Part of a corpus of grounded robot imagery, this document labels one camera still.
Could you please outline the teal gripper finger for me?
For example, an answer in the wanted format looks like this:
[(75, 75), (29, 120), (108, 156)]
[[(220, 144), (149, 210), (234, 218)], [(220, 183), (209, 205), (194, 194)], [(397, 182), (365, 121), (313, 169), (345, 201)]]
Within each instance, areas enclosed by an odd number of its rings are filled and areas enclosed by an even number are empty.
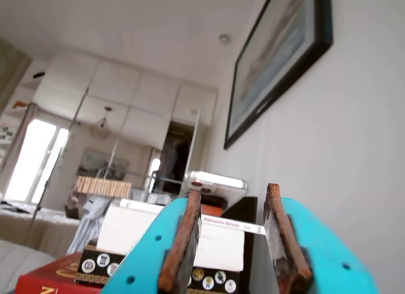
[(378, 293), (344, 242), (276, 183), (267, 186), (263, 222), (280, 293)]
[(173, 199), (154, 219), (102, 293), (187, 293), (201, 232), (201, 194)]

